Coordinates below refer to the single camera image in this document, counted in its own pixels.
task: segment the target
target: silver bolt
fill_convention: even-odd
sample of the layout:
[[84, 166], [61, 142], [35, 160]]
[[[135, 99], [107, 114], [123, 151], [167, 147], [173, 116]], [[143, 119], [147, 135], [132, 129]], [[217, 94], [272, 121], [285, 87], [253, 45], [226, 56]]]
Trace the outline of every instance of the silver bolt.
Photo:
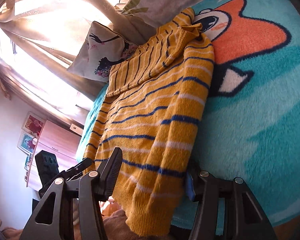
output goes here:
[[63, 182], [63, 178], [57, 178], [54, 183], [60, 185]]
[[200, 176], [201, 177], [208, 177], [209, 176], [209, 172], [207, 172], [207, 171], [200, 171]]
[[238, 183], [238, 184], [242, 184], [242, 183], [243, 183], [243, 179], [240, 178], [240, 177], [236, 177], [236, 178], [234, 179], [234, 181], [235, 181], [236, 183]]
[[89, 176], [90, 177], [95, 177], [95, 176], [97, 176], [98, 175], [98, 172], [97, 171], [90, 171], [89, 172]]

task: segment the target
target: curtain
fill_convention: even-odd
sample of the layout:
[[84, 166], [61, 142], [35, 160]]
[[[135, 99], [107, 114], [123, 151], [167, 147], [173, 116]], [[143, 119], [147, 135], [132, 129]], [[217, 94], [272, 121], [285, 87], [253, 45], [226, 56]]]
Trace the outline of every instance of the curtain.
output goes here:
[[[77, 101], [86, 101], [82, 99], [85, 97], [94, 101], [105, 84], [71, 74], [67, 68], [84, 43], [91, 22], [110, 26], [137, 44], [144, 44], [153, 35], [151, 28], [147, 35], [140, 31], [148, 26], [119, 14], [114, 8], [118, 2], [6, 0], [0, 9], [0, 76], [4, 84], [64, 122], [84, 124], [89, 108]], [[59, 97], [57, 84], [62, 87]]]

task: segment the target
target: wall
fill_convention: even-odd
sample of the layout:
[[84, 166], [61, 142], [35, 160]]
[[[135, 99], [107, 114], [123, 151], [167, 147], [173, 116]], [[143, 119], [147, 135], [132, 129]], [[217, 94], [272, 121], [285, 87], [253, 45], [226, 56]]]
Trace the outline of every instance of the wall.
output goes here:
[[0, 219], [3, 227], [21, 229], [32, 211], [32, 198], [37, 194], [26, 187], [24, 164], [26, 154], [17, 148], [21, 127], [28, 111], [38, 116], [31, 106], [16, 95], [11, 101], [0, 91]]

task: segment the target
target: white decorative pillow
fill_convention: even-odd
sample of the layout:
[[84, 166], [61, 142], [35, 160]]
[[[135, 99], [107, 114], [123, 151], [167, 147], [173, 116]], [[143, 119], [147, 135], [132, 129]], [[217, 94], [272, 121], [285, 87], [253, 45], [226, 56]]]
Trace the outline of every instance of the white decorative pillow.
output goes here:
[[111, 66], [129, 58], [138, 48], [108, 27], [92, 22], [79, 54], [68, 68], [70, 73], [108, 82]]

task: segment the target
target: wooden dresser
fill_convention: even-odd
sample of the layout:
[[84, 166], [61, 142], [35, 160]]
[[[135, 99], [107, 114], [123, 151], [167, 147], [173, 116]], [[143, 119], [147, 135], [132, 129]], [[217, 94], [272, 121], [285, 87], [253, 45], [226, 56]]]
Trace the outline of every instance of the wooden dresser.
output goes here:
[[34, 155], [30, 160], [30, 170], [28, 173], [27, 187], [36, 191], [42, 188], [40, 177], [38, 174], [37, 164], [34, 156], [44, 150], [53, 153], [57, 157], [59, 171], [67, 170], [78, 164], [75, 159], [81, 137], [71, 133], [53, 122], [46, 121], [42, 132], [39, 136]]

